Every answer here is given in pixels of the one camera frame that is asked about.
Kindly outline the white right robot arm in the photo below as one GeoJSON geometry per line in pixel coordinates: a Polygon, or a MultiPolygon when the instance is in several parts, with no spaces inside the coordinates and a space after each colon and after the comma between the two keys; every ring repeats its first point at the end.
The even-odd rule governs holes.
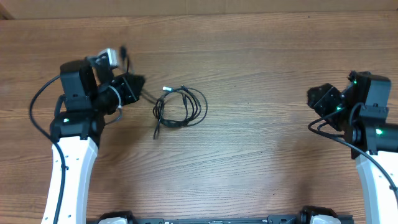
{"type": "Polygon", "coordinates": [[[363,189],[367,223],[397,223],[397,125],[387,123],[391,81],[351,71],[339,91],[326,83],[307,91],[319,119],[308,129],[351,150],[363,189]]]}

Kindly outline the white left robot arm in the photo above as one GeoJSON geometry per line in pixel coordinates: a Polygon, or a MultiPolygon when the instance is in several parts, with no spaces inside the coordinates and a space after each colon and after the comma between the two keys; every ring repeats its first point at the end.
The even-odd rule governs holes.
{"type": "Polygon", "coordinates": [[[106,60],[92,58],[64,63],[59,78],[63,94],[50,124],[53,166],[42,223],[85,223],[104,117],[137,102],[145,78],[114,76],[106,60]]]}

